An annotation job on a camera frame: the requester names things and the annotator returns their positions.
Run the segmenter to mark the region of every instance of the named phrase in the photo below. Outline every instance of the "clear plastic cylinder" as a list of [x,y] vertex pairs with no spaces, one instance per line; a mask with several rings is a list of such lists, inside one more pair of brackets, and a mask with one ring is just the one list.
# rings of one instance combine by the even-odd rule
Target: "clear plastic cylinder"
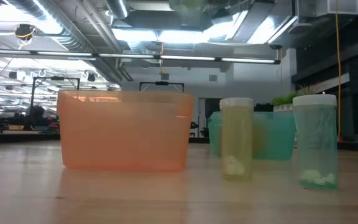
[[293,99],[293,106],[301,185],[311,189],[336,189],[336,96],[298,96]]
[[226,98],[219,103],[222,111],[222,162],[225,179],[251,179],[252,120],[254,101]]

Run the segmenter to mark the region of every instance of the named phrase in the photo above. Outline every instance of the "wooden table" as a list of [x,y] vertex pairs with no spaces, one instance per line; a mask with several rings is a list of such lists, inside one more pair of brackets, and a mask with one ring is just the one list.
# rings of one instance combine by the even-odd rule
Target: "wooden table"
[[0,144],[0,223],[357,223],[358,152],[340,152],[339,190],[308,190],[296,162],[254,161],[252,182],[221,178],[208,145],[185,172],[68,170],[58,141]]

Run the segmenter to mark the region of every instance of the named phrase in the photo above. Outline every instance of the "white lid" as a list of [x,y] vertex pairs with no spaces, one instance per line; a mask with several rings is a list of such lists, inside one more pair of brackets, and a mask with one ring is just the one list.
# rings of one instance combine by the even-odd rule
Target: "white lid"
[[230,106],[246,106],[254,108],[254,100],[250,98],[226,98],[219,102],[219,107],[227,108]]
[[330,94],[317,94],[297,96],[292,100],[294,106],[301,105],[333,105],[336,106],[336,96]]

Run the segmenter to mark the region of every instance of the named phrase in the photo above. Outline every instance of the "white wall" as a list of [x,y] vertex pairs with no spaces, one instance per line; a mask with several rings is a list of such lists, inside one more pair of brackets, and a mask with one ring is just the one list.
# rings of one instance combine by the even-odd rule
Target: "white wall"
[[[130,67],[127,71],[135,81],[124,83],[123,90],[139,90],[139,82],[160,81],[159,68]],[[288,49],[281,65],[236,63],[226,73],[218,68],[174,67],[163,71],[170,74],[169,82],[185,83],[185,92],[195,97],[193,121],[197,122],[199,98],[249,97],[256,104],[289,94],[294,90],[290,79],[296,73],[296,55],[294,49]],[[217,75],[218,81],[209,82],[209,75]],[[178,91],[172,86],[149,86],[147,90]]]

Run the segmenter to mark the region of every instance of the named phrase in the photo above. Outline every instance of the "orange plastic container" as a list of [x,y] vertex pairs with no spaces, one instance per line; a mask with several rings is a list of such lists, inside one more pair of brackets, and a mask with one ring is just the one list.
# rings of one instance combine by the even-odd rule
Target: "orange plastic container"
[[181,171],[193,97],[146,91],[58,94],[63,164],[72,169]]

